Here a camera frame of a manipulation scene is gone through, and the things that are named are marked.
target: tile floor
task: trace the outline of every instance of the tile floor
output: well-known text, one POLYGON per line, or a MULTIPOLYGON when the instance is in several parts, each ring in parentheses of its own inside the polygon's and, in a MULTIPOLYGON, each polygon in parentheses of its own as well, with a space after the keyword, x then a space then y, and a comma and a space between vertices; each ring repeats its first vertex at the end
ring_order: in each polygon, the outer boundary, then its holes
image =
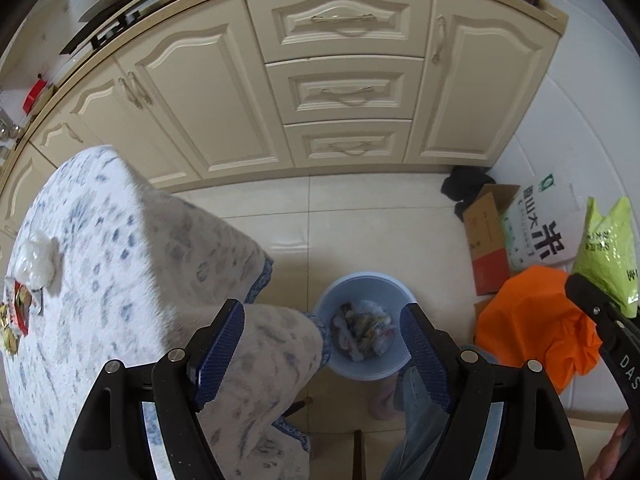
MULTIPOLYGON (((327 286, 375 270, 411 289, 431 321, 469 342, 477 301, 462 223, 440 193, 442 174, 313 176, 211 187, 178 195, 254 238, 274 258, 258 297, 313 310, 327 286)), ((367 477, 376 480, 404 437, 404 419, 367 411, 377 383, 324 368, 308 384, 314 402, 290 420, 312 435, 312 480, 350 480, 354 430, 365 432, 367 477)))

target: orange bag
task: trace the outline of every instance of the orange bag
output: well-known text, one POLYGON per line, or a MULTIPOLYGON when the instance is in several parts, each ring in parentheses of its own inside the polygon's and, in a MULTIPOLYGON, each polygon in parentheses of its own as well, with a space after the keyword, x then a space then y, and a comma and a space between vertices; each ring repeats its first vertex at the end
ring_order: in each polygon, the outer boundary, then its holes
POLYGON ((507 280, 478 317, 476 344, 500 363, 540 361, 560 394, 574 372, 597 364, 602 342, 595 323, 564 294, 568 274, 534 266, 507 280))

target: yellow-green snack bag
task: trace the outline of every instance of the yellow-green snack bag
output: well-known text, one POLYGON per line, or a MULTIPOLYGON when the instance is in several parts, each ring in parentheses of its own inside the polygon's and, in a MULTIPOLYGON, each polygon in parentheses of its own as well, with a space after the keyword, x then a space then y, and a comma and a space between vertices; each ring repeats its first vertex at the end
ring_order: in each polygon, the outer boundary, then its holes
POLYGON ((622 314, 638 313, 638 264, 631 227, 631 203, 623 196, 603 217, 589 197, 584 233, 574 272, 579 272, 616 301, 622 314))

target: cabinet handle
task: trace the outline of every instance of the cabinet handle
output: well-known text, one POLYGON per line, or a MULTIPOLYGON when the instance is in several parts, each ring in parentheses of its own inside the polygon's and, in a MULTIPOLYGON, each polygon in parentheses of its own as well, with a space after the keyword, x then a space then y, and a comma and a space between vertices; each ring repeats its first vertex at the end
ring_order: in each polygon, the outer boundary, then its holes
POLYGON ((373 92, 373 86, 363 86, 362 88, 356 88, 355 90, 343 90, 343 91, 332 90, 331 88, 323 88, 320 91, 321 94, 338 95, 338 96, 363 94, 365 92, 373 92))
POLYGON ((131 91, 131 88, 129 88, 129 85, 127 85, 127 82, 124 81, 124 78, 119 77, 118 82, 120 83, 120 86, 122 86, 122 89, 124 90, 124 95, 126 95, 127 99, 131 101, 133 104, 135 104, 136 108, 139 108, 140 110, 142 110, 142 103, 138 101, 138 98, 133 94, 133 92, 131 91))
POLYGON ((84 144, 84 140, 82 140, 78 134, 75 133, 75 131, 73 131, 68 124, 66 123, 62 123, 65 125, 66 128, 66 132, 69 134, 69 137, 71 137, 73 140, 76 140, 77 142, 79 142, 80 144, 84 144))
POLYGON ((359 16, 320 16, 311 17, 311 23, 349 23, 349 22, 376 22, 378 19, 373 14, 361 14, 359 16))
POLYGON ((440 54, 442 53, 442 49, 444 48, 444 44, 447 42, 447 20, 444 16, 438 16, 438 46, 436 47, 436 51, 433 53, 431 57, 431 61, 434 65, 437 65, 440 62, 440 54))
POLYGON ((341 152, 351 156, 359 156, 367 153, 369 150, 363 150, 363 148, 367 148, 370 145, 371 145, 370 140, 361 140, 360 142, 356 142, 354 146, 351 148, 342 148, 340 146, 340 142, 330 142, 329 148, 334 150, 334 152, 341 152))
POLYGON ((135 72, 130 71, 130 72, 127 72, 127 74, 129 75, 129 80, 133 83, 134 88, 138 92, 138 95, 144 99, 146 104, 148 105, 153 104, 153 101, 151 100, 151 96, 149 95, 149 92, 147 92, 145 88, 140 84, 140 81, 138 81, 138 78, 136 77, 135 72))

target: metal bolt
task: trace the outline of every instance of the metal bolt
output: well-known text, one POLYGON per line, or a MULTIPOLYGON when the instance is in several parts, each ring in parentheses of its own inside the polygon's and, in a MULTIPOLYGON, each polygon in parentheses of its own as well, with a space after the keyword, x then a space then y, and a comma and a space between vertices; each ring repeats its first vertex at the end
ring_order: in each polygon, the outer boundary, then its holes
POLYGON ((120 362, 119 361, 109 361, 107 364, 104 365, 104 371, 107 372, 108 374, 113 374, 114 372, 117 372, 118 370, 120 370, 120 362))
POLYGON ((184 350, 182 348, 174 348, 167 354, 167 357, 172 363, 182 361, 184 359, 184 350))
POLYGON ((475 363, 476 361, 478 361, 478 354, 476 354, 472 350, 465 350, 464 352, 462 352, 462 354, 460 354, 460 357, 462 357, 462 360, 465 363, 475 363))
POLYGON ((540 362, 536 361, 535 359, 527 361, 527 367, 529 367, 529 370, 536 373, 543 370, 542 364, 540 364, 540 362))

